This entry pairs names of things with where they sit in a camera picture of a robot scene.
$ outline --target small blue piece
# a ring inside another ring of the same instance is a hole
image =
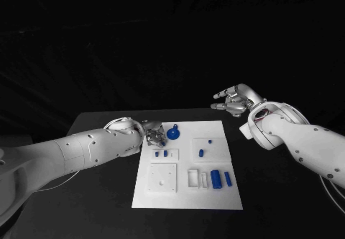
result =
[[[213,179],[213,186],[214,189],[221,189],[221,175],[219,170],[211,171],[211,179]]]
[[[229,172],[226,172],[224,174],[226,174],[226,179],[227,179],[229,187],[232,187],[232,186],[233,186],[233,183],[232,183],[232,180],[230,180]]]
[[[174,140],[174,139],[178,139],[178,137],[180,137],[180,130],[178,130],[178,125],[175,124],[174,128],[168,130],[168,138]]]

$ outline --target robotic hand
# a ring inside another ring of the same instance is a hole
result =
[[[211,108],[240,117],[250,110],[249,122],[240,128],[247,139],[272,150],[286,144],[295,160],[345,188],[345,137],[311,125],[302,113],[286,103],[268,102],[253,89],[240,84],[214,95],[227,96]]]
[[[0,226],[47,183],[141,152],[145,136],[149,145],[164,147],[162,122],[120,118],[103,129],[24,147],[0,147]]]

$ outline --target black table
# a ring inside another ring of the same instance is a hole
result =
[[[120,117],[221,120],[245,210],[132,209],[141,154],[87,169],[57,189],[32,195],[14,228],[16,239],[203,239],[335,237],[345,218],[320,176],[282,145],[265,150],[240,127],[247,117],[213,109],[83,113],[68,135]],[[53,181],[47,187],[68,177]]]

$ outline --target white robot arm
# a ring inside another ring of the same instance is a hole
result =
[[[240,128],[247,139],[272,150],[286,144],[298,163],[345,188],[345,137],[311,125],[301,112],[286,103],[268,102],[253,89],[240,84],[214,95],[227,96],[224,104],[211,108],[240,117],[250,110],[249,122]]]
[[[0,226],[47,183],[141,152],[145,136],[149,145],[164,147],[162,122],[120,118],[103,129],[24,147],[0,147]]]

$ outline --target blue battery-shaped cylinder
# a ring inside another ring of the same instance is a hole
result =
[[[230,180],[229,172],[226,172],[224,174],[226,174],[226,179],[227,179],[229,187],[232,187],[232,186],[233,186],[233,183],[232,183],[232,180]]]
[[[219,170],[211,171],[211,179],[213,179],[214,189],[221,189],[221,175]]]

